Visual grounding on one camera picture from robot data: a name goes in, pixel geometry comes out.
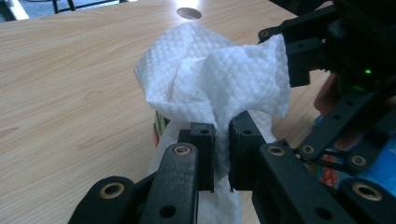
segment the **table surface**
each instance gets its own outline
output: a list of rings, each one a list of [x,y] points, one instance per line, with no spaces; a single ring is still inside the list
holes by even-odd
[[[202,13],[177,15],[180,7]],[[0,24],[0,222],[65,223],[98,180],[137,182],[155,146],[154,112],[133,69],[166,29],[197,22],[238,45],[293,18],[263,0],[141,0]],[[326,76],[292,90],[273,132],[296,146],[318,112],[313,100]],[[258,222],[241,194],[244,223]]]

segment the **crumpled paper towel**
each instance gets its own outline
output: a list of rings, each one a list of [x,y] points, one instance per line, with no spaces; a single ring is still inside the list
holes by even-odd
[[[265,140],[275,140],[271,115],[285,114],[290,95],[283,36],[240,47],[196,23],[184,23],[160,36],[134,73],[146,101],[171,120],[150,172],[177,142],[180,129],[190,122],[214,124],[215,193],[200,192],[198,223],[241,223],[239,195],[230,192],[227,178],[228,127],[232,118],[250,110]]]

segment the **light wood tabletop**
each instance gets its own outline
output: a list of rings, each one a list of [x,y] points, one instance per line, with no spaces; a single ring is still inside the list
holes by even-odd
[[[177,14],[181,7],[199,20]],[[153,110],[133,69],[166,29],[197,22],[238,45],[293,18],[264,0],[140,0],[0,24],[0,222],[66,223],[90,187],[142,179],[155,151]],[[274,134],[296,146],[326,76],[292,90]],[[244,223],[258,222],[242,193]]]

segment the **white paper towel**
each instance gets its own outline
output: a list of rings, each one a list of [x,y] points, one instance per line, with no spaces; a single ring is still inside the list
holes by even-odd
[[[283,116],[289,102],[287,56],[282,35],[257,46],[236,46],[195,23],[166,31],[145,53],[134,73],[146,101],[171,122],[157,148],[151,172],[164,150],[190,122],[212,123],[215,145],[215,193],[200,192],[199,223],[240,223],[239,195],[231,193],[228,126],[245,110],[267,142],[271,115]]]

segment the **floor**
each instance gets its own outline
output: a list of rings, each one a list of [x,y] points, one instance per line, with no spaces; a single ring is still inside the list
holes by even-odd
[[[43,17],[48,15],[53,15],[53,5],[51,0],[19,0],[23,9],[26,11],[29,18]],[[57,0],[58,8],[68,8],[67,0]],[[75,6],[86,5],[94,2],[98,2],[101,0],[73,0]],[[108,6],[117,4],[119,1],[114,1],[102,5],[97,5],[94,7]],[[12,14],[9,13],[7,7],[3,1],[0,1],[0,22],[4,21],[13,21]]]

